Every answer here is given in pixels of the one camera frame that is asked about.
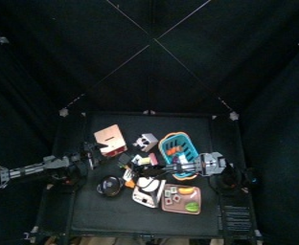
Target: black tent enclosure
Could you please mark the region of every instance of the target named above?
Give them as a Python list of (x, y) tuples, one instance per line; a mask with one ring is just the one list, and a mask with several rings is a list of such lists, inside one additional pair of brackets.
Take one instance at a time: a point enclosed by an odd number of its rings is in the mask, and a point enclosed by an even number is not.
[(215, 177), (170, 174), (201, 188), (202, 207), (164, 212), (128, 188), (99, 195), (103, 177), (123, 175), (114, 157), (78, 191), (44, 180), (0, 191), (0, 244), (28, 235), (299, 244), (299, 0), (0, 0), (0, 166), (62, 158), (115, 124), (131, 155), (144, 154), (139, 134), (186, 132), (198, 152), (255, 169), (255, 188), (223, 194)]

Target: white object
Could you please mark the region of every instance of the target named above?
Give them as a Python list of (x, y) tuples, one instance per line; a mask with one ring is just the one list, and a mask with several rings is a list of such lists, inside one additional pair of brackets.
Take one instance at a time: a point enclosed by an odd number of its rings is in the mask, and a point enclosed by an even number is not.
[[(138, 179), (136, 186), (135, 186), (135, 192), (134, 192), (134, 200), (136, 201), (136, 203), (152, 209), (158, 208), (156, 203), (159, 203), (162, 199), (162, 195), (164, 191), (164, 182), (166, 180), (160, 181), (160, 180), (154, 180), (152, 178), (147, 179), (144, 177), (140, 177)], [(156, 192), (156, 202), (151, 195), (152, 191)]]
[(148, 152), (158, 142), (159, 141), (152, 134), (142, 134), (136, 139), (134, 146), (138, 146), (142, 151)]

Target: black object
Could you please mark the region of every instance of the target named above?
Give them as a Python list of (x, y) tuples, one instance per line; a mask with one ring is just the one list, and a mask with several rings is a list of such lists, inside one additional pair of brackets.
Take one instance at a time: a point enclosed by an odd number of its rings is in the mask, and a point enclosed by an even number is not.
[(114, 175), (107, 175), (98, 185), (98, 192), (106, 196), (115, 196), (124, 186), (124, 180)]

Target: toy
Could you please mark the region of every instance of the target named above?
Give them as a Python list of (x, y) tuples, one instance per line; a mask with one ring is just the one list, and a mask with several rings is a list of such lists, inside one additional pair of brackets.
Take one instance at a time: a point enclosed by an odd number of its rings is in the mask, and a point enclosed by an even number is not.
[(142, 151), (148, 152), (148, 150), (156, 145), (158, 142), (159, 141), (152, 134), (142, 134), (139, 135), (134, 146), (139, 147)]
[(124, 137), (118, 124), (95, 132), (94, 135), (98, 143), (107, 145), (107, 147), (102, 148), (102, 153), (106, 157), (114, 157), (127, 150)]

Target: yellow object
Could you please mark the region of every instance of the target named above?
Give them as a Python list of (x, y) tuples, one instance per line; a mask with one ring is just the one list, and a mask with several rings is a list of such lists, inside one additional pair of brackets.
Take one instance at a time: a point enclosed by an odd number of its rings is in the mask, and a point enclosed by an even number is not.
[(179, 188), (178, 191), (182, 195), (190, 195), (195, 192), (195, 188)]
[(138, 161), (138, 164), (139, 165), (148, 165), (148, 164), (151, 164), (151, 158), (150, 157), (140, 158), (139, 161)]

